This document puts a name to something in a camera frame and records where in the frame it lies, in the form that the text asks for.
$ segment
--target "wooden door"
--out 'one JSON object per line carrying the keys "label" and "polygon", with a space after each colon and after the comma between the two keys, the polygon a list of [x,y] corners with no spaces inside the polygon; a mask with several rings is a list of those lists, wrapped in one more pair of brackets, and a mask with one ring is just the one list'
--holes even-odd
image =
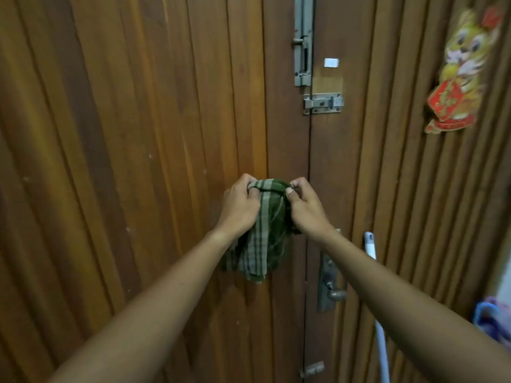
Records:
{"label": "wooden door", "polygon": [[[427,135],[425,103],[460,14],[504,14],[477,124]],[[311,117],[310,182],[356,245],[372,231],[378,260],[469,317],[508,226],[511,184],[509,0],[316,0],[313,93],[342,92],[338,114]],[[339,59],[337,68],[325,58]],[[379,381],[374,318],[348,298],[317,313],[320,251],[307,249],[305,364],[316,382]],[[388,339],[393,382],[420,381]]]}
{"label": "wooden door", "polygon": [[[204,236],[241,173],[307,175],[309,122],[293,0],[0,3],[0,376],[36,383]],[[293,244],[263,284],[214,274],[158,382],[299,380]]]}

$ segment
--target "forearm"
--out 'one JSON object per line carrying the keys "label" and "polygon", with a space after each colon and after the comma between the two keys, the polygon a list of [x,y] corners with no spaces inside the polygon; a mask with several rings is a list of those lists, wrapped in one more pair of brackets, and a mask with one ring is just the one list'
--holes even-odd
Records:
{"label": "forearm", "polygon": [[432,381],[509,381],[511,356],[335,230],[320,242],[393,341]]}
{"label": "forearm", "polygon": [[139,383],[163,366],[230,241],[209,233],[52,376],[51,383]]}

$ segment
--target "metal latch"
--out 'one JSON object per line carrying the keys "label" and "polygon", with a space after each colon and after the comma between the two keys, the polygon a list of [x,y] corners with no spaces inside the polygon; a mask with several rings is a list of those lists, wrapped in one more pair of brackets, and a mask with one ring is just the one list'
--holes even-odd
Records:
{"label": "metal latch", "polygon": [[314,0],[294,0],[294,85],[310,86]]}
{"label": "metal latch", "polygon": [[324,363],[322,361],[318,361],[317,363],[311,364],[300,371],[300,377],[305,379],[306,377],[319,374],[324,371]]}
{"label": "metal latch", "polygon": [[341,93],[304,94],[303,115],[338,113],[344,106]]}

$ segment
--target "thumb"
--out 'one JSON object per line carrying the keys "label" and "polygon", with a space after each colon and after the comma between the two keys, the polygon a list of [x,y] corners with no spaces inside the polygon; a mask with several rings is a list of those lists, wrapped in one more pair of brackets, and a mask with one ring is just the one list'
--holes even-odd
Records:
{"label": "thumb", "polygon": [[286,188],[286,196],[291,204],[302,201],[298,193],[291,187]]}

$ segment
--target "fingers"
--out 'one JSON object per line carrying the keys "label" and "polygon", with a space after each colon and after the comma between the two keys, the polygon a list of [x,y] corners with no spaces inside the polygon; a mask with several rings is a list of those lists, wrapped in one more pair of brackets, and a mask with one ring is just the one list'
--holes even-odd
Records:
{"label": "fingers", "polygon": [[259,199],[259,190],[257,188],[251,188],[250,191],[248,191],[248,198]]}
{"label": "fingers", "polygon": [[300,188],[302,190],[302,199],[309,200],[311,198],[317,198],[316,192],[312,189],[311,185],[305,177],[300,177],[291,181],[293,187]]}
{"label": "fingers", "polygon": [[291,204],[301,201],[298,193],[291,187],[286,188],[286,196]]}
{"label": "fingers", "polygon": [[257,179],[254,176],[249,175],[248,173],[243,173],[241,177],[236,181],[233,185],[233,188],[236,188],[237,190],[247,190],[247,186],[250,183],[253,183],[254,181],[257,181]]}

